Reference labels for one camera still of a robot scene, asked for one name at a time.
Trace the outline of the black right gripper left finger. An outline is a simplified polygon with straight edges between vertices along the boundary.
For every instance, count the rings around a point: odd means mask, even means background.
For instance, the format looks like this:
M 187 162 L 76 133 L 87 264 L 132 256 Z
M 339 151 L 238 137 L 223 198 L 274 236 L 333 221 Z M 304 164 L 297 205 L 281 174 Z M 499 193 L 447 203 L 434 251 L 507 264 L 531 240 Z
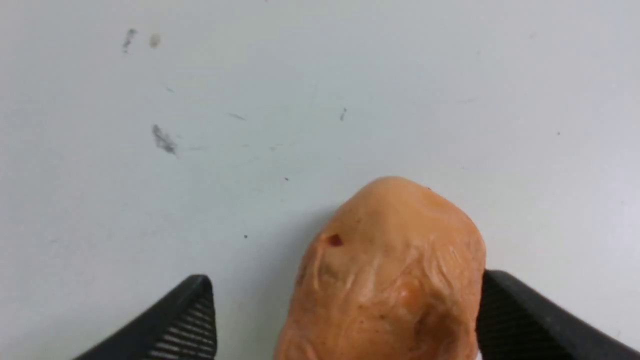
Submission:
M 78 360 L 214 360 L 218 337 L 213 285 L 190 275 Z

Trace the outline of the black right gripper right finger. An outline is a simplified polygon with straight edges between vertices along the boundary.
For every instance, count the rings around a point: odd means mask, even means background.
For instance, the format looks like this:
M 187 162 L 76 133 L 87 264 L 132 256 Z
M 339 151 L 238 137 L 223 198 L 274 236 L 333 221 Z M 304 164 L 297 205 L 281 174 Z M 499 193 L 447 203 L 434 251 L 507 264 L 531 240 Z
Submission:
M 590 326 L 516 276 L 483 274 L 477 339 L 484 360 L 637 360 L 630 346 Z

